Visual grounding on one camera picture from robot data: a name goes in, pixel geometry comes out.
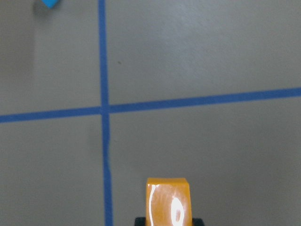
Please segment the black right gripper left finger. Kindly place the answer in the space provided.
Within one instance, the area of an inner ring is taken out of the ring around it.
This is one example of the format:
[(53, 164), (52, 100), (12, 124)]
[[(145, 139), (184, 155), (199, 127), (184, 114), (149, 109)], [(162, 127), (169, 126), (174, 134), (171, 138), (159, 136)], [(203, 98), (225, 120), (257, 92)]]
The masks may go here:
[(146, 226), (146, 217), (135, 218), (135, 226)]

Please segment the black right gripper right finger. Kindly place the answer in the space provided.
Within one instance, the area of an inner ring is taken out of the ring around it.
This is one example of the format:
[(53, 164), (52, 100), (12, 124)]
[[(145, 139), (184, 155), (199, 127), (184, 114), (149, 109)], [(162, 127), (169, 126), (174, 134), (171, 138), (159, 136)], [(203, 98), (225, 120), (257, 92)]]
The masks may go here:
[(204, 221), (201, 218), (193, 218), (192, 225), (193, 226), (204, 226)]

